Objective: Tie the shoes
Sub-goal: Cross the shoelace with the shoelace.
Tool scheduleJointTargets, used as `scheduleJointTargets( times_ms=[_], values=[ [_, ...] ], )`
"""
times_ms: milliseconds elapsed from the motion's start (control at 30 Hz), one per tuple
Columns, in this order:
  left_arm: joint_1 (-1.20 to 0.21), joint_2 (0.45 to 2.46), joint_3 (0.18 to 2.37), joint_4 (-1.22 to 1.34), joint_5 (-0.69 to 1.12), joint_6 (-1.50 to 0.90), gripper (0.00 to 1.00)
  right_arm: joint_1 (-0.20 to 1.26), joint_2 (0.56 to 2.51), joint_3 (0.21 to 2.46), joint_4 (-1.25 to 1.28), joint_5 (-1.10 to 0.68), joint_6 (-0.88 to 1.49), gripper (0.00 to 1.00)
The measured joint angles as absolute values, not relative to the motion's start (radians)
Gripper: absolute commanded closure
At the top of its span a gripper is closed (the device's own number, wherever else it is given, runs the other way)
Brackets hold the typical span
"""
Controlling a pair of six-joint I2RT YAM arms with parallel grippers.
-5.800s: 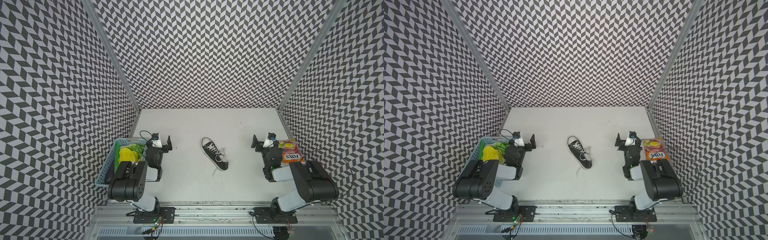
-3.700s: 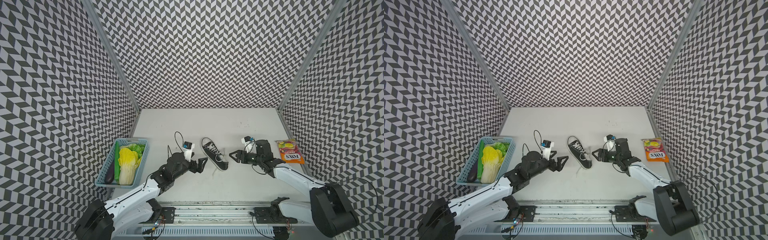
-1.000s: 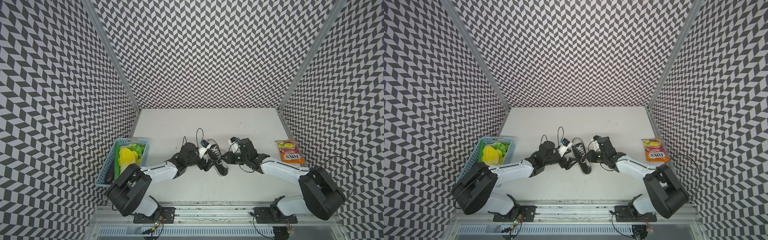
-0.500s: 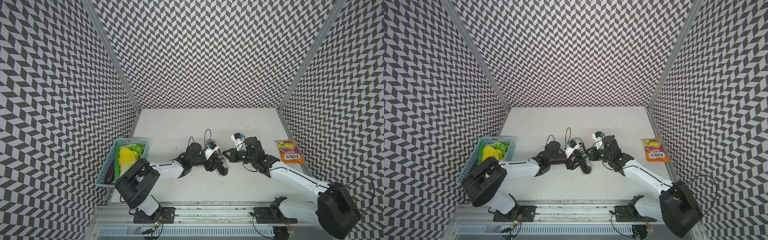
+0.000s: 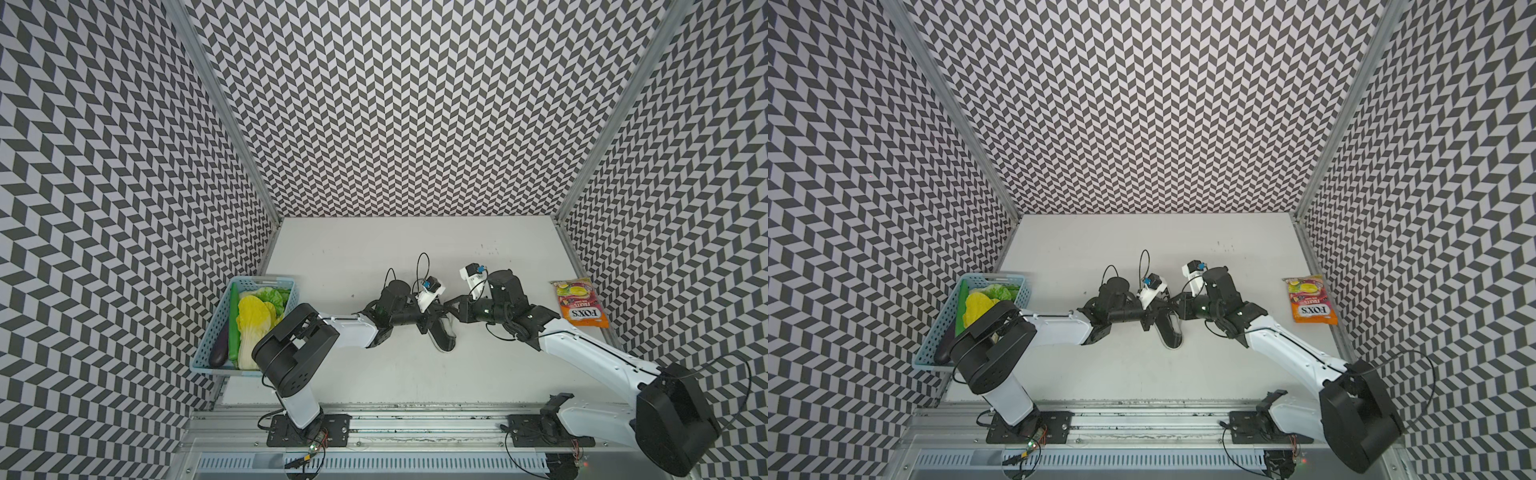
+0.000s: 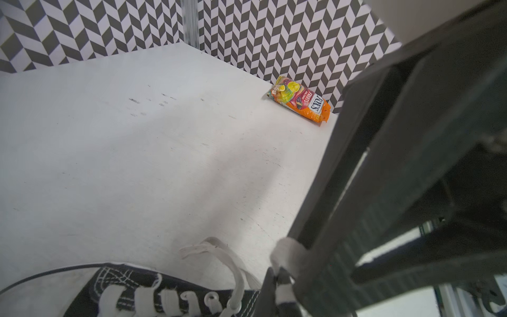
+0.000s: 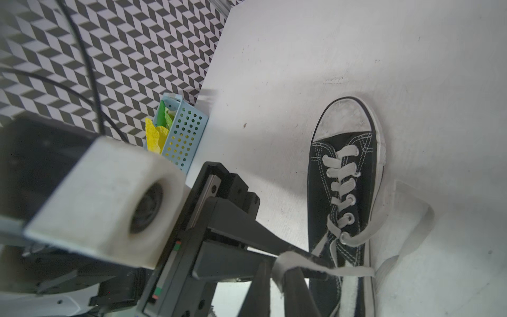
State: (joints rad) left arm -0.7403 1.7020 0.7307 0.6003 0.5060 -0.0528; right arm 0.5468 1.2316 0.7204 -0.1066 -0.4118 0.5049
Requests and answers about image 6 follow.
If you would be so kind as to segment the black canvas sneaker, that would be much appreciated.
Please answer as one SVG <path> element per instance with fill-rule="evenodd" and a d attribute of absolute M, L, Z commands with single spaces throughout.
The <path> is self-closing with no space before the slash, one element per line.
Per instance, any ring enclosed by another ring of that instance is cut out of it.
<path fill-rule="evenodd" d="M 131 264 L 85 264 L 37 273 L 1 290 L 2 316 L 252 316 L 258 289 L 233 301 Z"/>

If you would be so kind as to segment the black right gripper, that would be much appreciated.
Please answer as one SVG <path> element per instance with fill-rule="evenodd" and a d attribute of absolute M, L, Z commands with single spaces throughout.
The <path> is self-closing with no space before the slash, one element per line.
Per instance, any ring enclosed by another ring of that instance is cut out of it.
<path fill-rule="evenodd" d="M 309 251 L 294 292 L 311 313 L 506 271 L 506 2 L 365 74 L 379 69 L 351 87 L 293 227 Z"/>

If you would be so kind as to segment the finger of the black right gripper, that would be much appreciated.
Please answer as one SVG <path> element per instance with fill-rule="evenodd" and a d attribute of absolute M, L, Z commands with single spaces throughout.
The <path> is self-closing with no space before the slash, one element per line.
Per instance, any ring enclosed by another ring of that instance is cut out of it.
<path fill-rule="evenodd" d="M 322 162 L 288 236 L 309 249 L 330 218 L 356 169 L 400 93 L 396 66 L 359 75 L 345 90 L 344 103 Z"/>

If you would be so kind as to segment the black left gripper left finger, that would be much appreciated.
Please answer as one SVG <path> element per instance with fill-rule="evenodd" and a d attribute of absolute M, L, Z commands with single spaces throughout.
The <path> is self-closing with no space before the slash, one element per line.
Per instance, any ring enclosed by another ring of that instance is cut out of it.
<path fill-rule="evenodd" d="M 275 290 L 277 286 L 277 278 L 275 277 L 273 268 L 268 268 L 264 282 L 257 297 L 253 317 L 275 317 Z"/>

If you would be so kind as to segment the white shoelace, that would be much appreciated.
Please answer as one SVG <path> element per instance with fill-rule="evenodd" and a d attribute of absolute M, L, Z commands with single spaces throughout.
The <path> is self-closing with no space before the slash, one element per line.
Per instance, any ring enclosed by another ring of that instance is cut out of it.
<path fill-rule="evenodd" d="M 281 268 L 286 269 L 290 274 L 290 280 L 293 285 L 293 279 L 300 275 L 306 254 L 307 250 L 302 244 L 291 238 L 283 238 L 277 242 L 270 255 L 269 261 L 271 265 L 269 268 L 273 268 L 275 277 L 277 277 Z M 216 264 L 217 268 L 214 269 L 214 273 L 218 277 L 224 277 L 226 280 L 220 282 L 215 289 L 211 286 L 206 286 L 205 288 L 216 291 L 231 289 L 233 291 L 233 301 L 240 300 L 247 289 L 258 289 L 261 291 L 264 280 L 259 280 L 251 273 L 240 256 L 228 244 L 216 237 L 209 237 L 200 243 L 182 248 L 180 256 L 183 259 L 195 256 L 200 260 L 210 260 Z M 304 316 L 305 313 L 300 303 L 299 307 L 302 316 Z"/>

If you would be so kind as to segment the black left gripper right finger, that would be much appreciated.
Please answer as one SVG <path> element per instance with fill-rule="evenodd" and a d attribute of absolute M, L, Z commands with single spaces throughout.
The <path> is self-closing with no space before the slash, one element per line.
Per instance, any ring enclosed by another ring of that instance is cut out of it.
<path fill-rule="evenodd" d="M 299 303 L 293 292 L 290 274 L 284 268 L 281 268 L 277 274 L 275 304 L 279 317 L 302 317 Z"/>

